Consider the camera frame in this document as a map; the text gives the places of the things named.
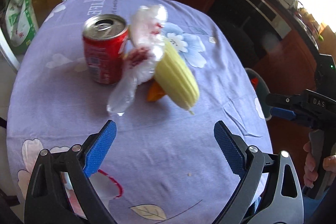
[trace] can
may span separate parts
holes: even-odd
[[[128,27],[120,16],[97,15],[84,23],[84,55],[94,81],[111,85],[121,79],[127,38]]]

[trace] silver bolt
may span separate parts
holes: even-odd
[[[285,158],[288,158],[289,157],[289,153],[285,150],[281,151],[281,155]]]
[[[82,147],[79,144],[76,144],[72,147],[72,151],[73,152],[78,152],[79,150],[81,150]]]
[[[41,156],[45,156],[47,153],[48,153],[48,150],[47,150],[47,149],[43,149],[43,150],[40,152],[40,155],[41,155]]]
[[[257,153],[257,152],[258,152],[258,148],[256,148],[255,146],[250,146],[250,147],[249,147],[249,150],[250,150],[252,153]]]

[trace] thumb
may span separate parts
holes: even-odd
[[[323,168],[326,171],[336,173],[336,155],[326,157],[323,160]]]

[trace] tiled floor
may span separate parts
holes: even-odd
[[[7,119],[9,100],[16,74],[7,64],[6,60],[0,56],[0,117]],[[7,195],[16,195],[13,181],[9,172],[9,164],[6,146],[6,130],[0,128],[0,188]],[[18,205],[12,207],[18,217],[23,220],[24,207]]]

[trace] can lid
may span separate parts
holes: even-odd
[[[106,40],[126,32],[126,21],[116,15],[98,15],[84,23],[83,35],[93,40]]]

